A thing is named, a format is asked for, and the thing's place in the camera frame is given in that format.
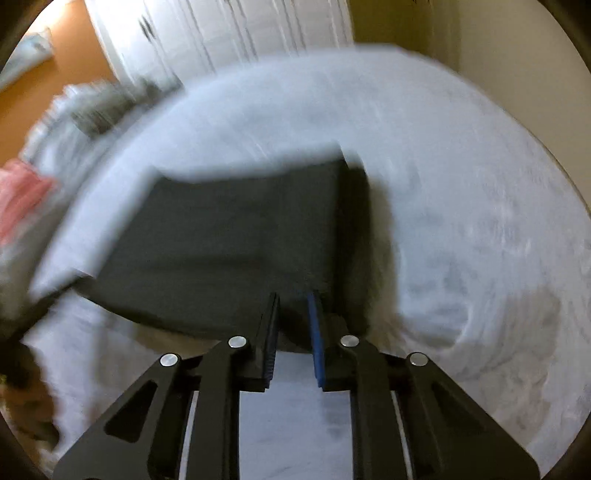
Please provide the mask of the person's left hand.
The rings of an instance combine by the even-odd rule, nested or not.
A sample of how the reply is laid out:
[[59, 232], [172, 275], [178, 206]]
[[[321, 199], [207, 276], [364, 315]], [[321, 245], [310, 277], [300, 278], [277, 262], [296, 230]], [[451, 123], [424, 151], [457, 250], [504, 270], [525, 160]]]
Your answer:
[[1, 346], [1, 399], [17, 432], [49, 450], [58, 445], [55, 402], [32, 350], [20, 342]]

